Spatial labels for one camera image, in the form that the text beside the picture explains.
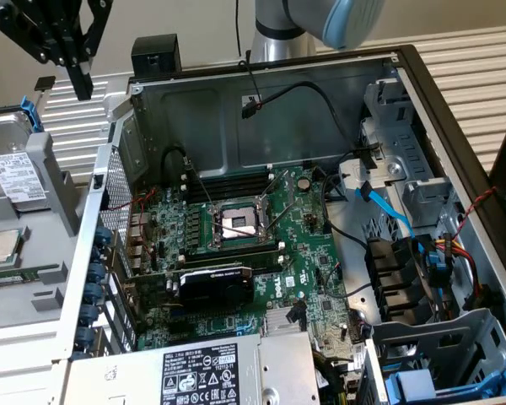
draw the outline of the white wall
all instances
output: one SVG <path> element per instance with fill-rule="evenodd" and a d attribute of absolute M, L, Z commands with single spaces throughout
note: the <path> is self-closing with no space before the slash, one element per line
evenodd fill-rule
<path fill-rule="evenodd" d="M 254 14 L 254 0 L 240 0 L 243 49 L 253 39 Z M 501 24 L 506 24 L 506 0 L 386 0 L 369 39 Z M 115 0 L 93 74 L 132 70 L 135 38 L 172 32 L 178 34 L 185 65 L 235 59 L 234 0 Z M 0 33 L 0 105 L 19 102 L 39 76 L 49 74 L 57 74 L 54 66 L 40 65 Z"/>

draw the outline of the motherboard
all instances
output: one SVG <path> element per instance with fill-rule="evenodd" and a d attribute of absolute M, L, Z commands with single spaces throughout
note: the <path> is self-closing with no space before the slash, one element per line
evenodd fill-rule
<path fill-rule="evenodd" d="M 136 275 L 130 282 L 146 325 L 139 350 L 269 333 L 283 319 L 307 331 L 325 356 L 349 357 L 347 302 L 326 294 L 345 289 L 340 272 L 325 283 L 339 260 L 323 220 L 320 181 L 302 166 L 262 176 L 257 195 L 196 202 L 206 193 L 168 188 L 152 191 L 133 214 L 128 249 Z M 209 196 L 218 195 L 206 187 Z M 226 279 L 231 272 L 240 286 Z M 235 304 L 206 293 L 222 284 Z"/>

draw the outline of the corrugated panel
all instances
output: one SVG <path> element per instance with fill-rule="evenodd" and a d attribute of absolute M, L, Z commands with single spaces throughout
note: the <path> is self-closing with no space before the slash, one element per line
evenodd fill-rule
<path fill-rule="evenodd" d="M 369 41 L 363 48 L 408 43 L 420 52 L 478 159 L 490 171 L 506 134 L 506 26 Z M 94 77 L 88 102 L 77 101 L 68 81 L 52 89 L 42 120 L 54 138 L 59 164 L 75 181 L 88 180 L 97 148 L 107 141 L 103 102 L 109 83 L 131 75 Z"/>

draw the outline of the green circuit board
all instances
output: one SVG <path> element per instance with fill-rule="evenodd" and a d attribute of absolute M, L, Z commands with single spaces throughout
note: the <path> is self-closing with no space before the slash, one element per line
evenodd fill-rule
<path fill-rule="evenodd" d="M 258 333 L 266 311 L 270 309 L 289 309 L 297 300 L 307 305 L 307 325 L 311 342 L 327 356 L 348 356 L 352 350 L 350 339 L 341 339 L 342 324 L 348 322 L 347 303 L 333 299 L 315 278 L 315 269 L 326 275 L 338 263 L 336 247 L 331 232 L 323 230 L 322 207 L 320 205 L 320 183 L 312 181 L 311 170 L 302 166 L 277 168 L 272 173 L 282 174 L 267 195 L 269 199 L 267 217 L 272 222 L 289 205 L 292 207 L 273 227 L 271 234 L 277 243 L 285 244 L 284 262 L 278 262 L 280 252 L 269 251 L 261 254 L 248 254 L 229 259 L 219 258 L 206 265 L 237 263 L 260 270 L 254 277 L 255 297 L 253 302 L 238 310 L 205 310 L 188 312 L 178 305 L 165 303 L 158 298 L 157 291 L 163 289 L 165 275 L 179 273 L 190 266 L 186 263 L 178 269 L 176 261 L 180 252 L 203 254 L 214 251 L 213 224 L 208 203 L 185 204 L 177 192 L 161 191 L 156 195 L 157 203 L 147 205 L 144 210 L 155 215 L 157 226 L 151 231 L 149 244 L 164 242 L 164 257 L 159 257 L 157 267 L 145 258 L 139 274 L 133 278 L 139 295 L 144 297 L 143 305 L 150 327 L 138 337 L 139 350 L 161 348 L 169 344 L 187 343 L 203 338 L 220 338 Z M 299 191 L 299 179 L 308 179 L 310 189 Z M 250 198 L 232 201 L 233 208 L 247 206 Z M 234 240 L 235 244 L 269 246 L 275 240 L 258 242 L 253 238 Z M 232 248 L 229 243 L 224 249 Z M 336 294 L 344 294 L 345 289 L 336 276 L 327 286 Z"/>

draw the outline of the power supply label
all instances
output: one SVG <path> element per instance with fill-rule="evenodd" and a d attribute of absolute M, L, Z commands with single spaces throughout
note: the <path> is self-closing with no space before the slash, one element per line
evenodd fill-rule
<path fill-rule="evenodd" d="M 238 345 L 165 354 L 161 405 L 240 405 Z"/>
<path fill-rule="evenodd" d="M 0 155 L 0 186 L 12 203 L 45 198 L 40 179 L 27 153 Z"/>

